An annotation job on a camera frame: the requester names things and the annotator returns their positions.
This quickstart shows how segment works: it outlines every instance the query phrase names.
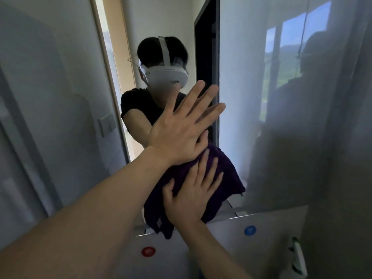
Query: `white vr headset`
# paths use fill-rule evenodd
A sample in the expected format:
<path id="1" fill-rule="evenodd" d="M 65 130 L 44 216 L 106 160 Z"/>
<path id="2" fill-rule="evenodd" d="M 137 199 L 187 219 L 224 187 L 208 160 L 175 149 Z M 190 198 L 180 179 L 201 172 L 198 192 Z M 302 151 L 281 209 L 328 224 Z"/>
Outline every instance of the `white vr headset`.
<path id="1" fill-rule="evenodd" d="M 164 37 L 159 36 L 158 38 L 163 52 L 164 65 L 156 65 L 147 68 L 141 63 L 141 61 L 139 61 L 139 69 L 144 76 L 145 83 L 152 88 L 176 83 L 179 83 L 181 88 L 185 87 L 189 73 L 183 67 L 183 63 L 170 63 L 167 42 Z"/>

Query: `purple towel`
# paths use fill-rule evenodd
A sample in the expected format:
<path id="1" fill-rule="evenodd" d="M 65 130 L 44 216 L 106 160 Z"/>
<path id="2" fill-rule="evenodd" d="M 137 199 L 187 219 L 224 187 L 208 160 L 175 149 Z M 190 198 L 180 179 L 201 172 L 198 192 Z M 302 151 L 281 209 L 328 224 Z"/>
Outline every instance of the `purple towel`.
<path id="1" fill-rule="evenodd" d="M 245 188 L 241 183 L 234 165 L 230 159 L 216 146 L 209 144 L 209 157 L 207 161 L 206 174 L 212 166 L 214 157 L 218 157 L 218 166 L 214 179 L 217 178 L 220 172 L 224 172 L 224 177 L 216 192 L 210 198 L 207 208 L 202 216 L 202 221 L 207 223 L 211 221 L 220 209 L 222 202 L 233 194 L 241 194 L 245 192 Z M 182 184 L 189 172 L 202 157 L 203 153 L 197 159 L 181 165 L 172 166 L 161 177 L 155 188 L 151 192 L 145 202 L 145 220 L 146 223 L 154 229 L 156 233 L 162 232 L 165 239 L 170 239 L 174 230 L 174 226 L 169 222 L 163 205 L 162 188 L 168 184 L 171 178 L 174 178 L 173 196 L 176 196 L 182 187 Z"/>

